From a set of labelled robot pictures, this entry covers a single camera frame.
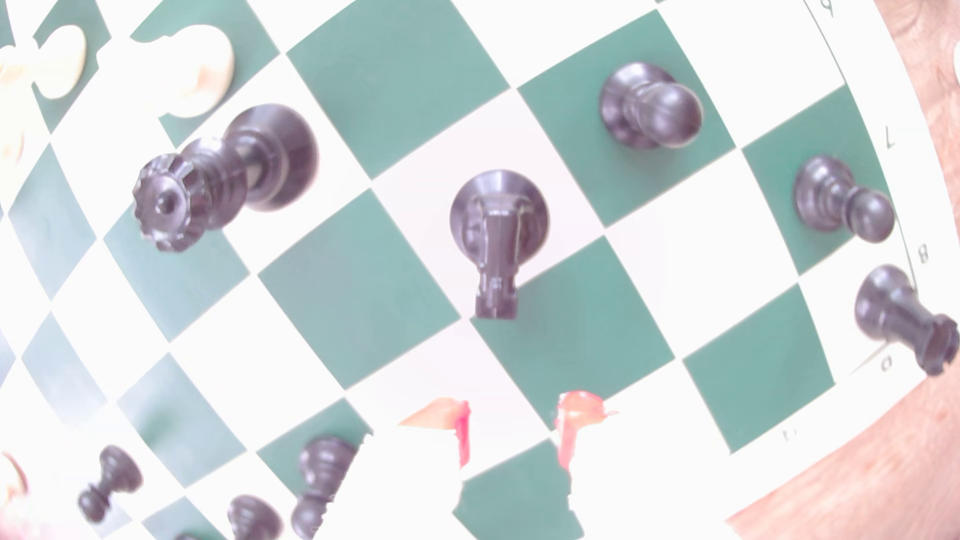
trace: black chess piece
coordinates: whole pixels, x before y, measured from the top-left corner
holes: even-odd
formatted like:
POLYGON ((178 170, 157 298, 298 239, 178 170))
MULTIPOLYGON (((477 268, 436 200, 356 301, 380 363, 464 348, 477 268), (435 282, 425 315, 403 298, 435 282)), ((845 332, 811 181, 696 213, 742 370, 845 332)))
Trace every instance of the black chess piece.
POLYGON ((797 172, 793 200, 808 227, 836 231, 846 226, 868 242, 886 240, 894 230, 894 207, 886 195, 857 185, 853 173, 841 160, 815 156, 797 172))
POLYGON ((100 452, 100 470, 100 483, 90 484, 90 488, 80 494, 80 509, 90 523, 104 521, 111 493, 132 493, 143 485, 140 468, 126 452, 113 445, 100 452))
MULTIPOLYGON (((235 540, 276 540, 283 532, 283 523, 276 510, 253 495, 241 495, 231 501, 227 519, 235 540)), ((176 540, 198 539, 179 534, 176 540)))
POLYGON ((548 229, 543 196, 514 171, 487 171, 460 189, 450 209, 450 230, 480 271, 478 318, 516 318, 516 272, 540 250, 548 229))
POLYGON ((906 274, 884 264, 874 269, 856 295, 856 323, 873 339, 899 341, 917 355, 928 375, 940 375, 960 348, 957 324, 920 304, 906 274))
POLYGON ((244 205, 268 211, 297 200, 318 161, 316 139, 299 114, 259 105, 234 118, 223 137, 198 138, 147 163, 133 187, 133 213, 160 251, 182 252, 244 205))
POLYGON ((308 442, 300 452, 300 473, 307 489, 294 508, 290 523, 303 540, 313 540, 324 523, 326 506, 333 502, 357 448, 338 437, 325 435, 308 442))
POLYGON ((638 149, 682 148, 704 123, 693 90, 662 68, 635 61, 613 72, 600 92, 600 117, 620 142, 638 149))

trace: wooden table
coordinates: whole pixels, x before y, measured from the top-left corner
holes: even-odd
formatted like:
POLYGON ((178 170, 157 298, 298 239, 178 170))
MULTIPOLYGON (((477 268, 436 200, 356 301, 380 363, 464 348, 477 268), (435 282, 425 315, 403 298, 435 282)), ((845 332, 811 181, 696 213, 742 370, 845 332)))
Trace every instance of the wooden table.
MULTIPOLYGON (((876 4, 917 90, 960 222, 960 85, 953 69, 960 0, 876 4)), ((960 364, 926 380, 851 443, 730 523, 747 540, 960 539, 960 364)))

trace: vinyl chess mat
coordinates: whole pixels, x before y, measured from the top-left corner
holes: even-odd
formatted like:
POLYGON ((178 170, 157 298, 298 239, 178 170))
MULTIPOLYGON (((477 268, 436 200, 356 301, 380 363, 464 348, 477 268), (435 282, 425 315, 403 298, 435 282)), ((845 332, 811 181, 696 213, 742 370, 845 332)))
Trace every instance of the vinyl chess mat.
POLYGON ((473 410, 463 498, 417 536, 574 540, 551 430, 575 389, 649 420, 638 456, 715 460, 733 512, 923 379, 854 322, 870 270, 896 264, 931 310, 960 312, 942 173, 867 0, 7 0, 0 16, 0 46, 66 24, 88 42, 73 92, 35 90, 0 180, 0 432, 69 449, 70 501, 106 444, 132 455, 145 483, 91 539, 231 538, 245 493, 286 519, 307 440, 359 443, 453 396, 473 410), (125 113, 96 51, 195 24, 230 37, 228 98, 125 113), (700 97, 693 144, 606 132, 600 87, 631 61, 700 97), (144 241, 140 167, 262 103, 314 130, 311 189, 182 254, 144 241), (816 154, 891 196, 887 241, 802 225, 793 178, 816 154), (449 230, 457 190, 498 168, 550 212, 515 321, 473 317, 477 271, 449 230))

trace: white pawn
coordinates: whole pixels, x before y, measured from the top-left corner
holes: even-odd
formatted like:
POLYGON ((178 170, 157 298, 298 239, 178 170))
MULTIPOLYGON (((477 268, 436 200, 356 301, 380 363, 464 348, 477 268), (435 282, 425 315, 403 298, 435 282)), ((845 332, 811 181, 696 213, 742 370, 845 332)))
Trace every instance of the white pawn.
POLYGON ((0 49, 0 86, 36 83, 47 99, 60 99, 77 85, 86 64, 86 36, 79 26, 61 26, 42 47, 28 40, 24 46, 0 49))
POLYGON ((0 49, 0 165, 13 166, 23 154, 23 107, 36 83, 47 99, 60 99, 77 85, 86 64, 86 36, 79 26, 61 26, 42 47, 28 39, 0 49))
POLYGON ((97 53, 97 62, 124 100, 155 116, 204 114, 220 103, 233 81, 230 40, 206 25, 149 43, 114 38, 97 53))

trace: green square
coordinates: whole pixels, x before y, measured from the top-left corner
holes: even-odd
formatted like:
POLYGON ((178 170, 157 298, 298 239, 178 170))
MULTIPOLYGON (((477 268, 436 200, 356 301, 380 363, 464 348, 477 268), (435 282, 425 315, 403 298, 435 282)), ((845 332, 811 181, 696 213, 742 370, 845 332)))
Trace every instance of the green square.
POLYGON ((107 402, 53 313, 36 331, 22 360, 43 399, 64 424, 86 421, 107 402))
POLYGON ((369 189, 260 280, 344 388, 460 318, 369 189))
POLYGON ((570 476, 547 440, 464 482, 453 515, 477 540, 574 540, 584 531, 569 494, 570 476))
POLYGON ((731 452, 833 386, 798 285, 684 360, 731 452))
POLYGON ((47 13, 47 18, 43 19, 40 27, 34 33, 36 43, 41 47, 57 28, 75 24, 84 29, 86 36, 86 64, 84 73, 81 74, 77 85, 70 90, 70 93, 60 99, 47 99, 34 86, 34 95, 40 105, 40 112, 43 113, 43 120, 47 124, 47 129, 52 133, 60 121, 66 115, 66 112, 77 101, 77 96, 84 91, 86 84, 93 78, 100 64, 97 63, 97 51, 110 41, 110 32, 107 30, 107 23, 100 15, 100 8, 97 7, 96 0, 58 0, 53 9, 47 13))
POLYGON ((127 390, 117 406, 183 487, 246 450, 170 355, 127 390))
POLYGON ((13 28, 10 27, 10 15, 7 13, 7 2, 0 0, 0 47, 15 44, 13 28))
MULTIPOLYGON (((233 45, 233 82, 223 101, 280 54, 250 5, 240 0, 163 0, 131 37, 137 41, 153 41, 196 24, 219 28, 233 45)), ((160 117, 160 124, 174 146, 180 146, 215 110, 193 118, 166 114, 160 117)))
POLYGON ((287 56, 371 178, 509 87, 450 0, 355 0, 287 56))
POLYGON ((167 340, 180 335, 250 274, 222 231, 207 231, 183 253, 159 251, 140 234, 132 206, 104 242, 167 340))
POLYGON ((867 126, 847 86, 780 124, 743 149, 756 181, 780 226, 797 272, 803 273, 853 237, 845 227, 832 233, 813 230, 800 220, 793 183, 805 161, 828 154, 846 163, 858 184, 889 196, 867 126))
POLYGON ((10 348, 7 337, 0 331, 0 386, 3 386, 3 381, 7 378, 15 360, 16 354, 10 348))
POLYGON ((143 527, 156 540, 175 540, 181 534, 195 540, 225 540, 186 497, 182 497, 143 520, 143 527))
POLYGON ((720 114, 684 50, 654 10, 520 87, 604 225, 643 206, 733 149, 720 114), (637 150, 614 139, 600 118, 604 81, 634 61, 658 65, 704 105, 704 125, 684 148, 637 150))
POLYGON ((53 300, 97 236, 51 146, 17 193, 10 221, 36 278, 53 300))
POLYGON ((607 399, 673 359, 606 237, 517 296, 516 320, 470 321, 551 429, 560 394, 587 390, 607 399))
POLYGON ((373 433, 370 426, 346 399, 341 399, 282 434, 257 455, 290 491, 299 495, 306 489, 299 467, 300 451, 306 443, 321 435, 333 435, 359 447, 368 433, 373 433))

